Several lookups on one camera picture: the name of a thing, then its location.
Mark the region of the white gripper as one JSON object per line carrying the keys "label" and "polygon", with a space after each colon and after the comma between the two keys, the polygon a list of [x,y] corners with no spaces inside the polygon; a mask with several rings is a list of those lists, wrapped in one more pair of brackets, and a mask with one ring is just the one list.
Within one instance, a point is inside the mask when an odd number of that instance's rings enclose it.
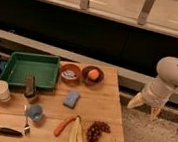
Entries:
{"label": "white gripper", "polygon": [[128,102],[128,108],[133,109],[144,104],[150,105],[150,118],[154,121],[160,114],[161,107],[164,107],[176,88],[166,83],[164,80],[156,77],[142,89],[142,94],[138,93]]}

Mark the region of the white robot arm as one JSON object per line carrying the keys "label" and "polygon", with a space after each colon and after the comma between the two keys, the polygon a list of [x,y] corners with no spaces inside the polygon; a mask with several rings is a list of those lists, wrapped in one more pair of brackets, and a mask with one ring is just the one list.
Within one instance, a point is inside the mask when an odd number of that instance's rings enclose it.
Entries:
{"label": "white robot arm", "polygon": [[156,65],[157,76],[128,102],[128,108],[149,105],[155,120],[171,95],[178,90],[178,58],[164,57]]}

